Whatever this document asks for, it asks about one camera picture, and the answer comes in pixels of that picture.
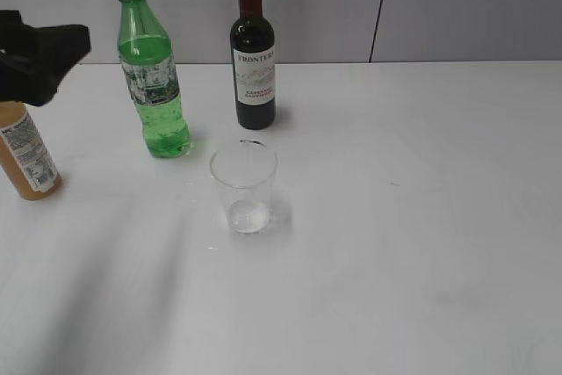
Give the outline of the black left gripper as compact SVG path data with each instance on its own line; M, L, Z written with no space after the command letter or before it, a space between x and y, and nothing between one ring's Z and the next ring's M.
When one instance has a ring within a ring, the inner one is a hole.
M85 25L33 27L19 11L1 11L1 100L49 103L67 73L91 51Z

